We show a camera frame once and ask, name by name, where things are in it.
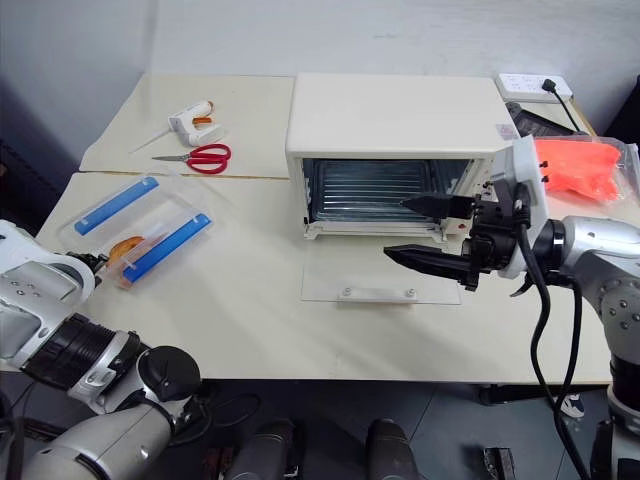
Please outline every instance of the plastic bag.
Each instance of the plastic bag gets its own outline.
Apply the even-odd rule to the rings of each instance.
[[[549,192],[570,190],[604,204],[638,194],[635,145],[587,136],[540,137],[535,145]]]

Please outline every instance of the black wire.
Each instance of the black wire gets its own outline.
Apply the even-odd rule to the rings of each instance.
[[[213,409],[215,411],[244,399],[250,399],[255,402],[255,405],[252,410],[245,413],[244,415],[241,415],[240,417],[238,417],[237,419],[231,422],[213,422],[214,428],[230,428],[230,427],[235,427],[236,425],[240,425],[241,423],[246,422],[250,417],[252,417],[260,409],[260,405],[262,405],[262,399],[255,393],[243,393],[242,395],[238,395],[236,397],[230,398],[229,400],[225,400],[224,402],[217,404],[215,407],[213,407]]]
[[[182,447],[184,445],[196,442],[204,437],[204,435],[209,431],[209,429],[211,428],[211,424],[213,423],[213,416],[211,415],[211,412],[209,412],[209,408],[206,404],[198,403],[198,407],[200,408],[200,414],[202,415],[202,418],[204,418],[205,420],[204,426],[193,435],[189,435],[187,437],[177,437],[171,440],[168,445],[170,448]]]
[[[564,111],[567,113],[567,116],[569,117],[569,120],[571,120],[571,123],[573,123],[573,126],[576,129],[576,132],[580,131],[580,127],[578,126],[578,124],[576,123],[576,121],[573,119],[573,117],[571,116],[571,113],[569,112],[569,109],[567,108],[567,106],[564,104],[564,101],[562,100],[562,98],[560,98],[560,95],[558,95],[558,92],[556,92],[556,89],[554,88],[553,90],[551,90],[551,93],[553,93],[556,98],[558,99],[558,101],[560,102],[560,105],[562,105],[562,108],[564,108]]]
[[[569,365],[567,366],[567,372],[564,377],[564,382],[562,383],[562,389],[560,390],[560,395],[556,399],[556,403],[553,408],[553,422],[556,425],[556,430],[562,430],[567,439],[567,443],[565,443],[565,448],[571,461],[573,462],[576,470],[580,474],[581,478],[589,478],[587,470],[582,463],[582,458],[580,457],[580,453],[571,438],[571,434],[569,433],[567,426],[562,420],[562,403],[564,402],[565,397],[569,393],[569,389],[571,388],[571,381],[573,380],[573,373],[576,369],[576,363],[578,361],[578,350],[580,348],[580,330],[582,328],[582,289],[580,285],[575,280],[571,280],[571,289],[573,290],[573,333],[571,335],[571,353],[569,355]]]
[[[230,422],[222,422],[222,423],[214,422],[213,418],[215,416],[216,410],[227,407],[229,405],[232,405],[244,399],[250,399],[255,402],[253,409],[251,409],[250,411],[244,413],[240,417]],[[202,400],[197,401],[198,408],[200,409],[200,415],[204,419],[204,425],[196,433],[192,435],[184,436],[182,434],[179,434],[171,442],[169,442],[169,447],[171,448],[181,447],[183,445],[188,445],[190,443],[196,442],[200,440],[202,437],[204,437],[204,435],[212,427],[213,428],[230,428],[230,427],[235,427],[237,425],[240,425],[241,423],[246,422],[249,418],[251,418],[258,411],[261,404],[262,404],[261,398],[254,393],[243,393],[241,395],[237,395],[233,398],[230,398],[229,400],[225,400],[224,402],[218,403],[214,407],[209,407],[208,402],[206,401],[202,401]],[[195,425],[195,423],[192,424],[191,426],[188,426],[185,429],[185,431],[190,430],[193,427],[193,425]]]
[[[547,322],[549,320],[549,314],[551,312],[551,298],[549,296],[549,289],[547,288],[546,281],[544,279],[544,275],[542,274],[542,270],[538,265],[538,261],[536,260],[535,255],[531,251],[531,245],[529,244],[529,238],[527,237],[527,226],[524,224],[518,225],[518,229],[516,230],[518,246],[520,247],[520,251],[522,252],[522,256],[524,257],[525,263],[527,265],[527,269],[529,275],[531,276],[531,280],[536,286],[538,293],[540,295],[541,301],[541,310],[540,316],[538,317],[538,323],[534,329],[533,336],[531,338],[531,364],[533,365],[533,370],[536,374],[536,378],[540,383],[540,386],[543,388],[547,403],[551,407],[553,411],[553,420],[554,425],[556,427],[556,431],[558,432],[558,436],[564,445],[571,461],[578,472],[581,480],[589,480],[589,474],[582,463],[582,459],[580,458],[580,454],[577,451],[575,443],[569,434],[566,425],[562,421],[560,416],[560,408],[562,406],[562,402],[571,387],[571,379],[573,378],[573,373],[575,371],[577,355],[578,355],[578,346],[580,340],[580,327],[581,327],[581,319],[582,319],[582,293],[580,291],[580,287],[572,282],[572,289],[574,292],[574,325],[573,325],[573,335],[571,340],[571,354],[569,358],[569,365],[567,367],[567,372],[565,375],[564,383],[562,385],[561,394],[556,401],[553,400],[553,395],[551,394],[551,390],[549,389],[549,385],[542,374],[542,370],[540,369],[540,363],[538,361],[538,346],[540,343],[540,338],[542,337],[542,333],[544,332],[545,327],[547,326]]]
[[[538,317],[538,323],[536,324],[536,328],[533,331],[533,336],[531,337],[531,347],[529,351],[531,355],[531,363],[533,365],[533,371],[536,374],[536,378],[538,379],[538,383],[540,383],[540,386],[542,386],[544,390],[547,402],[553,409],[553,396],[551,395],[551,390],[549,389],[549,386],[547,385],[547,382],[542,375],[540,363],[538,362],[538,344],[540,343],[542,332],[544,332],[544,329],[547,326],[547,321],[549,320],[549,313],[551,312],[551,298],[549,297],[549,289],[547,288],[547,284],[544,280],[544,276],[542,275],[542,271],[540,270],[540,266],[538,265],[538,261],[531,251],[531,245],[529,245],[529,238],[527,237],[526,225],[518,225],[518,230],[516,230],[516,238],[518,241],[518,246],[520,247],[520,251],[522,252],[522,256],[524,257],[524,261],[527,264],[527,269],[529,270],[531,281],[538,289],[538,294],[540,295],[541,302],[540,316]]]
[[[18,395],[18,398],[16,398],[16,401],[13,402],[9,407],[9,412],[7,415],[13,414],[13,409],[20,403],[20,400],[22,400],[27,393],[29,393],[33,388],[35,388],[35,386],[36,386],[36,381],[32,380],[31,383],[29,383],[29,385],[24,387],[24,390],[22,390],[22,393]]]
[[[2,390],[0,390],[0,412],[2,412],[0,418],[11,416],[11,402]]]
[[[22,478],[22,463],[24,461],[24,424],[22,418],[13,419],[13,440],[9,447],[6,480],[20,480]]]
[[[13,439],[9,447],[9,458],[7,461],[7,471],[5,479],[18,480],[22,477],[22,465],[24,463],[24,416],[27,411],[27,405],[31,398],[31,393],[36,387],[36,381],[32,380],[29,385],[18,395],[18,398],[11,404],[3,423],[7,423],[13,431]],[[22,414],[19,417],[13,415],[13,409],[22,401]]]

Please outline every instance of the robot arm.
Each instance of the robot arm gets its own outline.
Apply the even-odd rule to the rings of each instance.
[[[563,286],[567,279],[577,282],[602,320],[611,350],[613,384],[608,397],[614,421],[606,452],[611,461],[605,474],[594,470],[593,478],[640,478],[640,230],[608,219],[548,219],[530,137],[514,141],[511,154],[504,155],[497,168],[492,178],[497,202],[441,195],[402,202],[425,216],[447,212],[473,218],[461,255],[421,245],[388,247],[385,254],[419,272],[456,279],[474,291],[480,273],[497,270],[515,278],[526,269],[516,232],[519,225],[530,227],[529,242],[545,280]],[[528,274],[517,293],[531,285]],[[622,469],[631,476],[623,477]]]
[[[49,253],[0,220],[1,361],[98,414],[39,452],[24,478],[136,478],[167,446],[200,386],[186,352],[149,348],[135,332],[75,313],[105,260]]]

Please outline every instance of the orange cloth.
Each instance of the orange cloth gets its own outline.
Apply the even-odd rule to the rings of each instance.
[[[573,140],[536,139],[536,150],[542,175],[549,177],[549,192],[573,190],[599,202],[618,199],[618,187],[613,181],[620,152],[605,143]]]

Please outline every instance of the clear plastic box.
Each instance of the clear plastic box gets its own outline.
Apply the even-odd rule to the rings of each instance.
[[[603,143],[615,147],[618,152],[620,152],[620,157],[613,170],[611,179],[616,185],[618,194],[615,200],[605,203],[610,206],[615,206],[618,202],[638,202],[640,200],[640,160],[638,158],[637,145],[626,144],[611,137],[592,137],[588,135],[538,137],[536,140],[538,139]]]
[[[142,237],[133,249],[110,259],[102,275],[130,288],[212,225],[196,185],[178,175],[161,180],[142,175],[74,217],[58,236],[69,250],[107,256],[119,242]]]

